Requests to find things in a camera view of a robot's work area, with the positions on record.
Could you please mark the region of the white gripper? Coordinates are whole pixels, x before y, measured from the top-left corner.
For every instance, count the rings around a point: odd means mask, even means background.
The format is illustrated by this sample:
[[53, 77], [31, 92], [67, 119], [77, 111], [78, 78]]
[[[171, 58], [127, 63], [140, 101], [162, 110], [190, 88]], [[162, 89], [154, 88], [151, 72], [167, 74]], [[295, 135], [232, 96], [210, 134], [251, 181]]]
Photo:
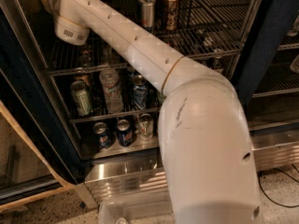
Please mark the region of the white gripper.
[[54, 16], [75, 17], [78, 0], [40, 0], [45, 10]]

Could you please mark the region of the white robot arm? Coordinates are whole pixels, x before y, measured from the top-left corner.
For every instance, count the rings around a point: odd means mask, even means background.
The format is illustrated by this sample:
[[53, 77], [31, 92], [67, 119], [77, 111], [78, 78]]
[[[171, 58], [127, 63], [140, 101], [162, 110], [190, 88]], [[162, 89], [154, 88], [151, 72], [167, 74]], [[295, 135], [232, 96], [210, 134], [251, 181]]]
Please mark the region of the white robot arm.
[[165, 95], [158, 138], [177, 224], [263, 224], [249, 128], [235, 88], [100, 0], [41, 0], [55, 34], [96, 32]]

